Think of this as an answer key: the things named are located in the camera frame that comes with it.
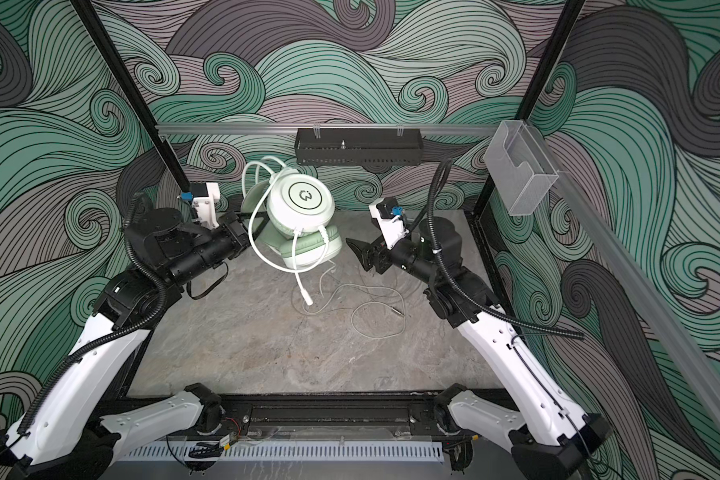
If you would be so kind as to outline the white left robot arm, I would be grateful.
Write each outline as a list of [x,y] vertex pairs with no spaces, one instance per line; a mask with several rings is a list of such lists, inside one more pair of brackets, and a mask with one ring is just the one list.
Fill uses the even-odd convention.
[[131,264],[104,287],[73,349],[11,426],[0,430],[0,466],[11,479],[97,479],[132,450],[175,432],[222,431],[222,399],[201,383],[134,410],[96,416],[126,361],[200,274],[225,266],[250,244],[234,212],[217,216],[199,198],[185,221],[134,195],[123,222]]

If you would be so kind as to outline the mint green headphones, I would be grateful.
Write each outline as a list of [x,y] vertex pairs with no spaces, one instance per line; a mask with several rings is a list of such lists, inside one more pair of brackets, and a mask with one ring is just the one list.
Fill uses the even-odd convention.
[[249,243],[256,248],[261,241],[282,259],[278,264],[257,252],[265,263],[283,272],[301,273],[340,253],[342,238],[331,223],[335,201],[320,180],[277,157],[265,156],[243,167],[241,187]]

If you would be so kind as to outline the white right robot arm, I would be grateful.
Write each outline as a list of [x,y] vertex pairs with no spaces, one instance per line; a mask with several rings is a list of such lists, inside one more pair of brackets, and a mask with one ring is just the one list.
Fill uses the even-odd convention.
[[530,332],[510,319],[491,288],[466,268],[462,238],[453,223],[435,217],[420,237],[371,243],[350,239],[366,271],[398,267],[426,284],[434,313],[478,351],[513,405],[504,407],[454,384],[434,401],[440,430],[456,437],[474,433],[509,452],[527,479],[568,479],[584,467],[611,435],[610,423],[587,413],[547,373],[526,346]]

